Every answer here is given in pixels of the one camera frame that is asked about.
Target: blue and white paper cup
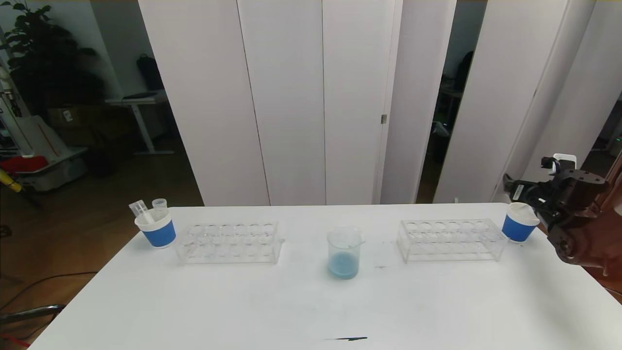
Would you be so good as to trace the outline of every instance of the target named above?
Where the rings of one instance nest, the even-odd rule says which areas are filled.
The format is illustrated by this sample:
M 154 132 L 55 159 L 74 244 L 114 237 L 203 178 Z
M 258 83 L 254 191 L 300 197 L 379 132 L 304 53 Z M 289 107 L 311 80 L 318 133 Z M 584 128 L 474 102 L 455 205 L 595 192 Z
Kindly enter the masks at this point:
M 149 212 L 152 216 L 155 216 L 153 215 L 153 210 L 154 209 L 149 209 Z M 147 240 L 154 246 L 154 248 L 166 248 L 175 240 L 173 220 L 170 218 L 170 214 L 168 213 L 153 224 L 148 224 L 147 220 L 144 218 L 144 214 L 142 214 L 134 219 L 134 223 L 142 231 L 145 237 L 147 237 Z
M 540 219 L 529 204 L 512 203 L 508 206 L 501 231 L 515 242 L 524 242 L 538 224 Z

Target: green leaves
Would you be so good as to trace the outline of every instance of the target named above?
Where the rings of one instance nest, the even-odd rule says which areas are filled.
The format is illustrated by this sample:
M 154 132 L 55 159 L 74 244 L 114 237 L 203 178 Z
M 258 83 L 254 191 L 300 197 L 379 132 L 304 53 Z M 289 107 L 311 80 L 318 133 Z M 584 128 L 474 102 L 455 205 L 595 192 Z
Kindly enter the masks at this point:
M 50 11 L 52 7 L 50 5 L 45 5 L 44 7 L 35 11 L 36 14 L 43 16 L 46 12 Z
M 0 2 L 0 6 L 12 6 L 21 12 L 13 30 L 5 33 L 6 44 L 0 49 L 15 54 L 8 61 L 11 76 L 31 113 L 47 113 L 48 95 L 53 95 L 57 103 L 102 99 L 104 82 L 88 69 L 96 60 L 85 59 L 97 57 L 97 53 L 80 47 L 71 32 L 49 21 L 51 6 L 30 9 L 24 1 Z

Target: plastic test tube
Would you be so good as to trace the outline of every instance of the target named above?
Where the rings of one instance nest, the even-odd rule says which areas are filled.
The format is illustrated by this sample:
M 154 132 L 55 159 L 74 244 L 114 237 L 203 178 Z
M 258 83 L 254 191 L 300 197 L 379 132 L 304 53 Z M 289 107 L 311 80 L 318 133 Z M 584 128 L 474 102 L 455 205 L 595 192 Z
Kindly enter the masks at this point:
M 154 199 L 154 200 L 151 202 L 151 205 L 152 205 L 154 208 L 167 208 L 167 206 L 166 206 L 166 199 L 164 199 L 164 198 Z
M 151 202 L 151 205 L 154 207 L 153 217 L 155 220 L 161 220 L 169 214 L 169 209 L 166 206 L 166 199 L 164 198 L 154 199 Z
M 129 208 L 132 209 L 134 216 L 140 217 L 142 215 L 148 224 L 153 224 L 155 222 L 151 214 L 148 213 L 145 202 L 143 202 L 142 200 L 130 204 Z

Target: white table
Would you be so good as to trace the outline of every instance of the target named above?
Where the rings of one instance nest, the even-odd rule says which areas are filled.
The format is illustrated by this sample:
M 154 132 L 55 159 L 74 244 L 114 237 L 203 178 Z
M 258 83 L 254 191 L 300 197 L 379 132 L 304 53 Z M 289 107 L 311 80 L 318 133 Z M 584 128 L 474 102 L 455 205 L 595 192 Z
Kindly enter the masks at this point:
M 156 151 L 156 148 L 151 141 L 151 136 L 149 136 L 149 132 L 147 131 L 145 120 L 143 119 L 141 114 L 141 109 L 139 107 L 140 105 L 157 105 L 158 103 L 166 102 L 169 100 L 166 96 L 165 90 L 158 90 L 153 92 L 156 93 L 153 96 L 143 98 L 109 98 L 105 102 L 112 106 L 129 106 L 132 108 L 136 123 L 138 124 L 138 128 L 141 131 L 142 140 L 147 146 L 146 152 L 137 152 L 136 154 L 173 154 L 173 151 Z
M 622 306 L 545 235 L 499 262 L 410 263 L 401 219 L 491 218 L 505 204 L 171 208 L 197 222 L 278 220 L 277 265 L 180 266 L 134 237 L 43 332 L 49 349 L 622 349 Z M 327 272 L 325 232 L 361 227 L 359 274 Z M 368 337 L 359 341 L 326 340 Z

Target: glass beaker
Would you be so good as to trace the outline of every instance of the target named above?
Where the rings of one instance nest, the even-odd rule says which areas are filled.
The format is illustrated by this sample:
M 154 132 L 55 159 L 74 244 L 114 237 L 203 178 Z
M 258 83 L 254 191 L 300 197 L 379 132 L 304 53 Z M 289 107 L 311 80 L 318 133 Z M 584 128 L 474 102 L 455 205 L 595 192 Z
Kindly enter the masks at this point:
M 326 234 L 328 240 L 328 271 L 342 280 L 349 280 L 358 273 L 361 244 L 365 243 L 361 229 L 354 226 L 338 226 Z

